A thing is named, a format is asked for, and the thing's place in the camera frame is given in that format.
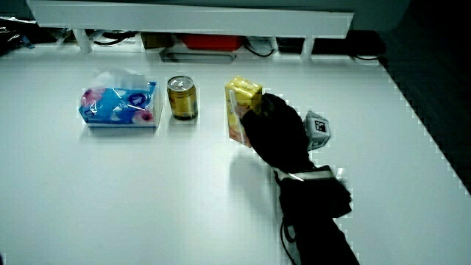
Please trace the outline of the person's right hand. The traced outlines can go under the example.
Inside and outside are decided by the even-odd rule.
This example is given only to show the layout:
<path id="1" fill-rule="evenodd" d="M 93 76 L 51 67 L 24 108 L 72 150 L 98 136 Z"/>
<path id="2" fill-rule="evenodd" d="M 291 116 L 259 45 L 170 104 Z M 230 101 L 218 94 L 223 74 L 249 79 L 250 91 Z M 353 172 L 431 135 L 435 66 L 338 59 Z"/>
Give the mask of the person's right hand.
<path id="1" fill-rule="evenodd" d="M 261 97 L 260 112 L 235 108 L 253 149 L 272 168 L 286 174 L 329 171 L 317 167 L 308 154 L 308 136 L 296 110 L 274 94 Z"/>

